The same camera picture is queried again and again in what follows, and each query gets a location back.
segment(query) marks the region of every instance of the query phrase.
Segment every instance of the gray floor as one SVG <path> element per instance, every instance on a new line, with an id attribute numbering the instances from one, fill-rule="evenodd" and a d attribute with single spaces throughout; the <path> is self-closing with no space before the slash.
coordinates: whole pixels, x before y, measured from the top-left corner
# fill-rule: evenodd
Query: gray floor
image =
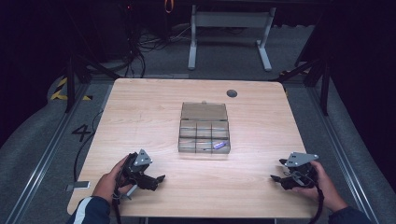
<path id="1" fill-rule="evenodd" d="M 293 68 L 312 29 L 313 27 L 282 27 L 271 30 L 266 49 L 273 66 L 272 72 L 264 72 L 259 52 L 255 47 L 255 41 L 261 37 L 260 30 L 246 29 L 239 35 L 232 35 L 224 30 L 206 30 L 200 32 L 198 38 L 195 70 L 187 69 L 190 42 L 183 38 L 164 49 L 144 53 L 147 65 L 146 77 L 265 81 L 277 77 L 283 70 Z M 135 60 L 132 68 L 137 77 L 141 72 L 140 62 Z M 36 165 L 46 153 L 48 145 L 54 144 L 51 138 L 64 118 L 65 101 L 50 100 L 50 96 L 60 79 L 59 77 L 54 80 L 48 91 L 49 103 L 26 120 L 0 150 L 0 197 L 3 202 L 0 223 L 6 222 Z M 62 138 L 56 143 L 57 147 L 48 169 L 43 170 L 44 177 L 39 179 L 36 191 L 29 194 L 31 200 L 26 202 L 26 209 L 18 218 L 20 223 L 64 223 L 69 218 L 66 206 L 71 192 L 64 191 L 64 188 L 73 182 L 73 164 L 81 146 L 80 135 L 71 132 L 83 124 L 87 124 L 89 131 L 92 132 L 92 124 L 96 127 L 100 116 L 96 120 L 93 119 L 101 111 L 111 84 L 112 82 L 107 78 L 101 76 L 93 78 L 85 92 L 86 95 L 92 95 L 93 99 L 78 103 Z M 360 195 L 357 196 L 354 190 L 351 190 L 353 183 L 340 165 L 334 149 L 337 143 L 345 152 L 352 171 L 360 181 L 364 196 L 373 208 L 377 218 L 373 222 L 396 223 L 395 193 L 370 157 L 335 87 L 331 85 L 330 88 L 330 116 L 323 118 L 317 112 L 317 99 L 312 98 L 312 92 L 318 92 L 319 85 L 313 90 L 307 89 L 297 77 L 284 86 L 306 151 L 319 154 L 320 161 L 332 177 L 340 194 L 349 204 L 359 207 Z M 323 120 L 329 121 L 335 130 L 338 141 L 335 144 Z M 90 143 L 91 141 L 82 150 L 78 169 L 82 166 Z M 328 212 L 324 212 L 318 223 L 327 223 L 327 215 Z M 278 219 L 276 223 L 307 223 L 307 221 Z M 137 218 L 125 217 L 123 223 L 137 223 Z"/>

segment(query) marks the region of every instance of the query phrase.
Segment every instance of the hazard stripe tape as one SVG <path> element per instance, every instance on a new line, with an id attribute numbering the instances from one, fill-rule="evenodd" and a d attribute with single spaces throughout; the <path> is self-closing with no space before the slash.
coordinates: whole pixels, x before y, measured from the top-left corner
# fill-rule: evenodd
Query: hazard stripe tape
<path id="1" fill-rule="evenodd" d="M 64 76 L 56 87 L 54 93 L 51 95 L 51 100 L 67 100 L 67 95 L 61 95 L 61 91 L 64 88 L 64 85 L 67 83 L 67 77 Z M 85 95 L 82 100 L 90 101 L 93 99 L 92 95 Z"/>

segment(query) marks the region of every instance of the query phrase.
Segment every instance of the person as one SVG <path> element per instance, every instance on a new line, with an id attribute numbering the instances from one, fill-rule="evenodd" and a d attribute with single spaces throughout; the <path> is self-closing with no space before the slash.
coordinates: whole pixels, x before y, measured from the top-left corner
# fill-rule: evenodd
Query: person
<path id="1" fill-rule="evenodd" d="M 340 196 L 334 183 L 326 174 L 323 166 L 318 161 L 311 161 L 312 166 L 318 173 L 318 185 L 323 191 L 324 201 L 323 206 L 332 211 L 329 215 L 329 224 L 368 224 L 370 219 L 363 214 L 363 212 L 349 206 Z M 304 189 L 295 187 L 292 191 L 304 195 L 312 200 L 318 201 L 318 191 L 316 188 Z"/>
<path id="2" fill-rule="evenodd" d="M 110 222 L 110 205 L 112 195 L 116 187 L 116 178 L 122 165 L 127 157 L 119 161 L 110 173 L 101 177 L 96 185 L 91 197 L 80 201 L 78 208 L 66 222 L 71 223 L 109 223 Z M 317 161 L 311 161 L 312 166 L 318 172 L 318 185 L 324 194 L 323 205 L 332 211 L 329 216 L 329 224 L 369 224 L 370 219 L 363 212 L 347 205 L 344 199 L 339 195 L 334 183 L 326 174 L 323 166 Z M 121 193 L 127 192 L 132 186 L 120 188 Z M 318 191 L 316 188 L 304 189 L 293 188 L 292 191 L 305 197 L 318 200 Z"/>
<path id="3" fill-rule="evenodd" d="M 71 223 L 110 223 L 110 205 L 113 201 L 113 192 L 116 187 L 116 179 L 122 169 L 128 156 L 125 156 L 119 161 L 110 173 L 103 175 L 95 189 L 92 196 L 81 200 L 78 208 L 73 215 L 67 220 L 67 224 Z M 125 194 L 131 188 L 131 185 L 119 188 L 120 193 Z"/>

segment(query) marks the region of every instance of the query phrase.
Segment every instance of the sleeve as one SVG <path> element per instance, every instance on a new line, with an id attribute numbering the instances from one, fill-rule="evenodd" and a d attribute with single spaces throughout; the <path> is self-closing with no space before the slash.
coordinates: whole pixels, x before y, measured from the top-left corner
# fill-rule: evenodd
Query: sleeve
<path id="1" fill-rule="evenodd" d="M 78 208 L 66 224 L 110 223 L 110 204 L 101 197 L 88 197 L 78 204 Z"/>
<path id="2" fill-rule="evenodd" d="M 370 219 L 363 212 L 348 206 L 329 216 L 329 224 L 371 224 Z"/>

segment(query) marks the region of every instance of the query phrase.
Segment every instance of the desk in background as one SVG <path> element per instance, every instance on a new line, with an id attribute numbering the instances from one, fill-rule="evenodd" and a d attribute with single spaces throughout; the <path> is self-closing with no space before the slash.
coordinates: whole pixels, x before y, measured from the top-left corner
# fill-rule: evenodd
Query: desk in background
<path id="1" fill-rule="evenodd" d="M 237 96 L 227 96 L 228 90 Z M 183 102 L 226 104 L 231 152 L 179 153 Z M 118 79 L 108 98 L 79 181 L 68 205 L 92 194 L 99 178 L 124 155 L 143 148 L 153 159 L 145 172 L 166 175 L 156 191 L 138 189 L 122 201 L 133 217 L 312 217 L 317 205 L 285 191 L 279 159 L 305 152 L 282 86 L 273 82 Z"/>

